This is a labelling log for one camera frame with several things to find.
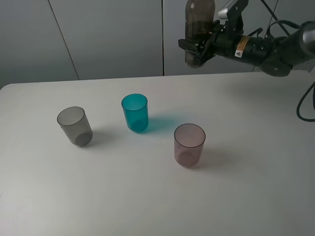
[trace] black cable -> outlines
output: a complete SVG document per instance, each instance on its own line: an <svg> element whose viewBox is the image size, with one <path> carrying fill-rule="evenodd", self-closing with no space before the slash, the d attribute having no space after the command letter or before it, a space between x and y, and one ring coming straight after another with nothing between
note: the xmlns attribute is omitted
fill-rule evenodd
<svg viewBox="0 0 315 236"><path fill-rule="evenodd" d="M265 0L260 0L262 2L262 4L265 5L265 7L267 8L267 10L270 12L270 14L272 15L272 17L278 21L279 19L276 17L276 15L274 14L274 12L271 10L271 8L268 6L268 4L265 2ZM290 36L290 33L286 30L286 28L279 23L279 26L284 30L284 32L286 33L287 36Z"/></svg>
<svg viewBox="0 0 315 236"><path fill-rule="evenodd" d="M272 36L272 34L270 33L270 28L271 28L271 26L273 26L275 24L284 24L284 25L290 26L291 28L296 29L296 30L300 30L301 29L301 26L299 26L298 24L293 23L291 21L286 21L286 20L275 21L274 23L272 23L268 27L268 29L266 31L267 38L274 39L274 36Z"/></svg>
<svg viewBox="0 0 315 236"><path fill-rule="evenodd" d="M253 36L254 34L257 34L257 37L259 37L259 34L263 32L262 28L258 28L255 31L251 32L248 36Z"/></svg>
<svg viewBox="0 0 315 236"><path fill-rule="evenodd" d="M297 116L303 120L303 121L306 121L306 122L315 122L315 119L306 119L304 117L301 116L300 114L300 109L301 109L301 106L302 106L302 103L304 102L306 96L312 91L312 89L315 88L315 82L310 86L310 88L306 91L306 93L303 95L303 97L301 98L300 102L299 102L299 105L297 105L297 109L296 109L296 114ZM315 92L313 93L313 102L315 101Z"/></svg>

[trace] cup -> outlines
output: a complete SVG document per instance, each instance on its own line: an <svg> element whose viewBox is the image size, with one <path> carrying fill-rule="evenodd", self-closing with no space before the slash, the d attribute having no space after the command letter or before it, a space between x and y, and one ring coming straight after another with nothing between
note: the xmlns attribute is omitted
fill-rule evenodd
<svg viewBox="0 0 315 236"><path fill-rule="evenodd" d="M148 100L145 96L130 94L122 100L122 107L130 130L140 133L148 127Z"/></svg>
<svg viewBox="0 0 315 236"><path fill-rule="evenodd" d="M184 167L196 165L200 159L206 134L195 124L182 124L174 132L175 160Z"/></svg>
<svg viewBox="0 0 315 236"><path fill-rule="evenodd" d="M82 147L92 140L93 132L81 107L64 109L58 115L57 122L74 145Z"/></svg>

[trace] pink cup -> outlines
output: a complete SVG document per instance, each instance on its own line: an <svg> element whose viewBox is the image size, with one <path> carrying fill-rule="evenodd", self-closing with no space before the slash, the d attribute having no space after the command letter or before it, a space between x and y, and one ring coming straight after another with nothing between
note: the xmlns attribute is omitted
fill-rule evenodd
<svg viewBox="0 0 315 236"><path fill-rule="evenodd" d="M195 124L182 124L174 133L175 160L184 167L196 165L200 159L206 134Z"/></svg>

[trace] panel seam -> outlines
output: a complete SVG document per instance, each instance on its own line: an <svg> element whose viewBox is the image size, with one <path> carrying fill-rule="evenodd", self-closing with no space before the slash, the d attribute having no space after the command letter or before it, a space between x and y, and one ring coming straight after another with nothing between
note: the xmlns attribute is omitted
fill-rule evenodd
<svg viewBox="0 0 315 236"><path fill-rule="evenodd" d="M163 76L165 76L164 72L164 12L163 12L163 0L161 0L162 6L162 67L163 67Z"/></svg>
<svg viewBox="0 0 315 236"><path fill-rule="evenodd" d="M277 0L277 2L276 2L276 6L275 6L275 9L274 9L274 14L276 13L278 3L279 3L279 0ZM270 21L269 21L269 24L268 24L268 27L270 26L270 24L271 24L271 22L272 22L272 19L273 19L273 17L271 16ZM256 67L257 67L257 66L254 66L254 67L253 67L252 72L255 72L255 68L256 68Z"/></svg>
<svg viewBox="0 0 315 236"><path fill-rule="evenodd" d="M77 71L77 69L75 68L75 65L74 65L74 62L73 62L72 56L71 56L70 51L69 51L69 49L68 49L67 43L65 42L65 39L64 39L64 36L63 36L63 32L61 31L61 28L60 28L59 23L58 23L58 21L57 21L57 18L56 18L55 12L54 12L54 10L53 10L53 7L52 7L52 6L51 6L51 4L50 4L50 0L47 0L47 1L48 1L49 6L50 6L50 9L51 9L51 11L52 11L52 13L53 13L53 15L54 15L54 18L55 18L55 21L56 21L56 23L57 23L57 26L58 26L59 32L60 32L60 34L61 34L61 36L62 36L62 38L63 38L63 42L64 42L64 44L65 44L65 47L67 48L68 54L69 54L69 56L70 56L70 59L71 59L72 65L73 65L74 70L75 70L75 73L76 73L76 75L77 75L78 79L80 80L80 77L79 77L78 71Z"/></svg>

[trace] gray cup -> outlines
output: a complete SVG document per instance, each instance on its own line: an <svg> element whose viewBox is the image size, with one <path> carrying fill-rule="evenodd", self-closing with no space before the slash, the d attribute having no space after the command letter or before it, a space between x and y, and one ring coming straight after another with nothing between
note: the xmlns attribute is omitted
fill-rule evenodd
<svg viewBox="0 0 315 236"><path fill-rule="evenodd" d="M74 145L82 147L92 140L93 132L81 107L64 109L58 115L57 122Z"/></svg>

